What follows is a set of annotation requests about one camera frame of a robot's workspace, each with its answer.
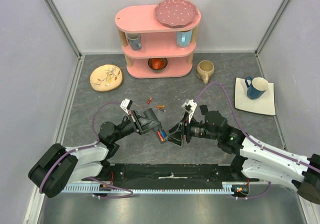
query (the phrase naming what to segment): dark bowl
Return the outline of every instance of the dark bowl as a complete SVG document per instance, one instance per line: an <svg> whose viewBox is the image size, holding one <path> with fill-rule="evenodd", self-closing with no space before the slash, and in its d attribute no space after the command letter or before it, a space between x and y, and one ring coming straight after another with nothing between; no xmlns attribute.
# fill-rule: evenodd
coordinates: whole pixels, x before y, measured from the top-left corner
<svg viewBox="0 0 320 224"><path fill-rule="evenodd" d="M165 62L165 66L164 67L162 67L161 69L154 69L154 68L152 68L152 66L151 66L151 63L152 63L152 60L153 59L156 59L156 58L150 58L149 60L148 60L148 66L151 68L151 70L152 71L154 71L155 73L160 73L160 72L163 72L163 70L168 66L168 59L167 58L157 58L157 59L160 59L160 60L162 60L163 62Z"/></svg>

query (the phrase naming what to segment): dark blue mug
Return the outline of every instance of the dark blue mug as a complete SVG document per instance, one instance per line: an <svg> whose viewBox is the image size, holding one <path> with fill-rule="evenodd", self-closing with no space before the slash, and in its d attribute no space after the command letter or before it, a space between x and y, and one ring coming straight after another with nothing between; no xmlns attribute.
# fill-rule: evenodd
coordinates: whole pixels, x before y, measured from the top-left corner
<svg viewBox="0 0 320 224"><path fill-rule="evenodd" d="M251 100L258 99L269 88L269 82L262 77L252 78L251 76L247 76L244 81L248 88L246 95Z"/></svg>

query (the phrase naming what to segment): pink plate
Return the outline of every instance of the pink plate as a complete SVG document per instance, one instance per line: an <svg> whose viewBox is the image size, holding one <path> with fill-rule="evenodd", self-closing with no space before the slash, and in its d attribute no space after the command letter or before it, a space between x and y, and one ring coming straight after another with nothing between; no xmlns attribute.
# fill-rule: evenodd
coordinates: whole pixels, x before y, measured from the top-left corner
<svg viewBox="0 0 320 224"><path fill-rule="evenodd" d="M154 13L163 26L184 28L194 21L198 9L188 0L164 0L155 7Z"/></svg>

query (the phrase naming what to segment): beige mug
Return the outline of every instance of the beige mug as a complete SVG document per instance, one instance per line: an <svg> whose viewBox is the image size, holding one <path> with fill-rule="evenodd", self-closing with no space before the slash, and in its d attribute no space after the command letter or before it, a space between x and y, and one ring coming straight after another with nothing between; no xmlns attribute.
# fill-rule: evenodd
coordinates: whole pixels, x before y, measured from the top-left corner
<svg viewBox="0 0 320 224"><path fill-rule="evenodd" d="M198 78L203 80L204 84L207 84L209 78L214 74L215 66L211 61L203 60L200 61L199 65L196 67L196 75Z"/></svg>

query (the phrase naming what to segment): pink shelf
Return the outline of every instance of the pink shelf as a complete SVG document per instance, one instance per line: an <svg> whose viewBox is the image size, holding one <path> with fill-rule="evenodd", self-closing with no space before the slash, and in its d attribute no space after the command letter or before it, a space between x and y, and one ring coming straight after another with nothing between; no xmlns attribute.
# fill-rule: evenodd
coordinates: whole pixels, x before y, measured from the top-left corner
<svg viewBox="0 0 320 224"><path fill-rule="evenodd" d="M123 52L130 58L176 58L190 55L196 49L196 43L181 48L176 43L175 32L153 32L141 34L141 50L132 50L130 45L123 46Z"/></svg>
<svg viewBox="0 0 320 224"><path fill-rule="evenodd" d="M187 57L168 58L168 65L164 71L156 73L148 66L148 59L133 59L133 66L126 67L134 78L175 78L187 75L192 64L187 63Z"/></svg>
<svg viewBox="0 0 320 224"><path fill-rule="evenodd" d="M115 24L125 33L161 33L187 31L198 26L201 13L189 25L183 28L169 28L161 25L155 18L157 5L134 5L119 11L115 16Z"/></svg>

